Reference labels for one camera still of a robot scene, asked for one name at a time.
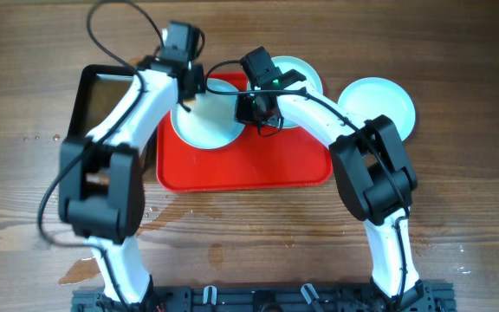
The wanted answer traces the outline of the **light blue plate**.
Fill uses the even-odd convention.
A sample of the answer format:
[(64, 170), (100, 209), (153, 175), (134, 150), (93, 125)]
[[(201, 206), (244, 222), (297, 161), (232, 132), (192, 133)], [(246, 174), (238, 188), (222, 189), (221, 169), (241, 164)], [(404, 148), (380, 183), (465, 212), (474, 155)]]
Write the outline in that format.
[[(322, 80), (319, 77), (318, 73), (314, 70), (314, 68), (303, 61), (302, 59), (293, 57), (293, 56), (288, 56), (288, 55), (281, 55), (281, 56), (274, 56), (271, 58), (273, 64), (275, 67), (278, 67), (281, 71), (282, 75), (287, 74), (290, 71), (295, 71), (301, 75), (304, 76), (304, 81), (307, 81), (312, 88), (314, 88), (316, 91), (318, 91), (320, 94), (324, 94), (323, 92), (323, 86), (322, 86)], [(285, 89), (288, 86), (294, 84), (296, 82), (295, 78), (291, 78), (292, 76), (289, 76), (288, 78), (280, 78), (280, 82), (278, 80), (271, 82), (271, 87), (273, 89)], [(246, 90), (250, 91), (251, 89), (260, 89), (261, 87), (258, 87), (255, 83), (252, 85), (250, 82), (247, 82)], [(279, 127), (280, 126), (280, 118), (274, 115), (271, 115), (266, 119), (264, 122), (264, 126), (271, 126), (271, 127)], [(296, 128), (298, 125), (293, 122), (292, 120), (287, 119), (284, 117), (283, 119), (283, 124), (282, 124), (282, 129), (290, 129), (290, 128)]]
[(232, 143), (244, 130), (244, 124), (235, 120), (236, 95), (205, 92), (184, 104), (191, 111), (175, 108), (171, 123), (176, 135), (189, 146), (218, 149)]
[(341, 93), (338, 105), (347, 111), (375, 119), (383, 114), (406, 140), (415, 126), (416, 110), (412, 98), (397, 83), (380, 77), (367, 77), (352, 82)]

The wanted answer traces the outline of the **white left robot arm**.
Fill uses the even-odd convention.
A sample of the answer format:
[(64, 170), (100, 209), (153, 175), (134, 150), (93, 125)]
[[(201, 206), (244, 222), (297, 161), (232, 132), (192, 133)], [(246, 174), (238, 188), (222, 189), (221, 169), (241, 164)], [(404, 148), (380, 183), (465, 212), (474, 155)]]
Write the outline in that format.
[(161, 308), (136, 238), (145, 209), (139, 156), (168, 112), (203, 91), (202, 65), (148, 56), (106, 119), (62, 144), (59, 217), (96, 258), (105, 282), (98, 309)]

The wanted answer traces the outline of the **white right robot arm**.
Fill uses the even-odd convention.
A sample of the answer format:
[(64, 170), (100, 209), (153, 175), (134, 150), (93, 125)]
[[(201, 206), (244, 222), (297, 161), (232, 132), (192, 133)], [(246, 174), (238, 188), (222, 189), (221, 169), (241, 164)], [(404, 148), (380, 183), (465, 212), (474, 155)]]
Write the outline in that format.
[(366, 229), (372, 282), (389, 309), (418, 300), (409, 217), (418, 178), (404, 147), (415, 125), (411, 96), (386, 78), (367, 77), (332, 102), (292, 69), (264, 84), (247, 76), (254, 112), (278, 111), (330, 154), (341, 201)]

